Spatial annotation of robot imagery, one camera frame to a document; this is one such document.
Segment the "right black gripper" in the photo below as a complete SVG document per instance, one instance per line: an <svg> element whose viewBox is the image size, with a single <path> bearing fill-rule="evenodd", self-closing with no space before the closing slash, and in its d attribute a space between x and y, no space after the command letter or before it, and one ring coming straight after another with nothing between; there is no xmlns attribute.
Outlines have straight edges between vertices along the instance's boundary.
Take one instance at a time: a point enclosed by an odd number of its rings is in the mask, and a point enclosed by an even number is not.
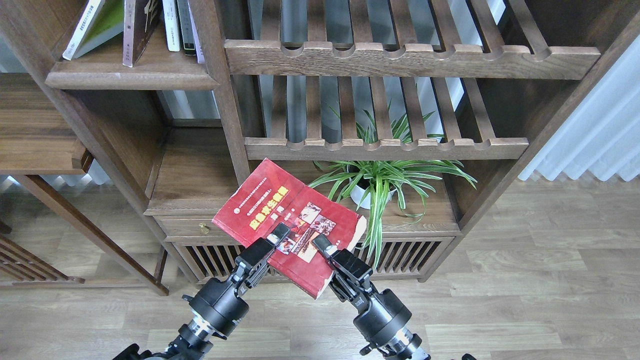
<svg viewBox="0 0 640 360"><path fill-rule="evenodd" d="M348 301L358 310L353 324L367 342L360 355L375 349L384 356L412 356L409 308L390 289L378 292L371 281L373 270L349 250L339 250L324 234L311 242L334 271L331 289L341 302Z"/></svg>

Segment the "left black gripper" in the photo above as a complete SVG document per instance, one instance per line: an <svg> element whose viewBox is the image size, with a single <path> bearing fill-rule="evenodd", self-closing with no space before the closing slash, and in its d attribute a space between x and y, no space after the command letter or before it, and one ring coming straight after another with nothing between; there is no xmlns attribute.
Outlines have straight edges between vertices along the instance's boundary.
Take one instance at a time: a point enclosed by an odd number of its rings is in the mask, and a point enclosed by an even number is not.
<svg viewBox="0 0 640 360"><path fill-rule="evenodd" d="M267 238L257 239L235 258L236 267L225 281L211 278L195 296L183 295L194 314L182 332L186 340L206 341L211 335L227 339L249 312L242 296L265 276L267 261L290 230L285 223L279 223Z"/></svg>

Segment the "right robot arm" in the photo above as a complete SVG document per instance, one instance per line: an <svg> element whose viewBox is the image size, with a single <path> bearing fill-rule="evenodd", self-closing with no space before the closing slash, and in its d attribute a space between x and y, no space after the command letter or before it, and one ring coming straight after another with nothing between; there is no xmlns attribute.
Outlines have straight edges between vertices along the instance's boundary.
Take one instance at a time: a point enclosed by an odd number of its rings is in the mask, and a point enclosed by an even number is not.
<svg viewBox="0 0 640 360"><path fill-rule="evenodd" d="M370 266L351 251L338 249L323 234L312 242L334 271L329 283L334 294L358 310L353 324L367 342L360 355L366 356L375 349L387 360L431 358L421 348L422 339L406 326L412 313L391 289L378 292L371 282Z"/></svg>

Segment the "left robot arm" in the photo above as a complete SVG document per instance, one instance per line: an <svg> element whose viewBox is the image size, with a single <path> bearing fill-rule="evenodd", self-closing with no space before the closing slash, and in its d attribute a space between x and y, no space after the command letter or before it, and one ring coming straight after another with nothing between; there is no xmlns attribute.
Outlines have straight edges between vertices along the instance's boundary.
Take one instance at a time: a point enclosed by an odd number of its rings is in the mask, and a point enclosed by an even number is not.
<svg viewBox="0 0 640 360"><path fill-rule="evenodd" d="M183 295L194 314L188 324L183 324L178 336L163 352L150 350L138 353L140 347L133 343L122 350L116 360L201 360L212 348L210 336L223 340L242 321L249 305L242 299L248 289L253 289L265 276L268 260L290 228L279 223L265 238L258 238L235 258L236 267L225 281L210 279L195 296Z"/></svg>

